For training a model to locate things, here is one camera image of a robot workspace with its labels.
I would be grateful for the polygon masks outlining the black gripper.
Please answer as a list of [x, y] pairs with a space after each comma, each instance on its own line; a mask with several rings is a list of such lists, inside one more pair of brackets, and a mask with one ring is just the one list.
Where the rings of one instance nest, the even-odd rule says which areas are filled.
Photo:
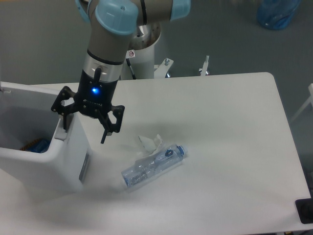
[[[67, 117], [76, 112], [99, 119], [104, 128], [101, 139], [101, 144], [104, 144], [107, 136], [120, 132], [125, 111], [123, 105], [112, 106], [116, 85], [117, 81], [94, 80], [83, 71], [77, 93], [64, 86], [52, 104], [51, 111], [62, 116], [66, 132], [69, 128]], [[66, 105], [65, 101], [70, 98], [74, 98], [74, 102]]]

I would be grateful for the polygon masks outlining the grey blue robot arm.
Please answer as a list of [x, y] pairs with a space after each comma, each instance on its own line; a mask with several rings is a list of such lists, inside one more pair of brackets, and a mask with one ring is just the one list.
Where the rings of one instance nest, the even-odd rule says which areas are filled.
[[51, 110], [63, 117], [81, 114], [98, 119], [104, 128], [101, 142], [121, 129], [125, 107], [113, 106], [131, 39], [139, 26], [186, 17], [189, 0], [78, 0], [76, 5], [91, 25], [91, 35], [77, 92], [64, 86]]

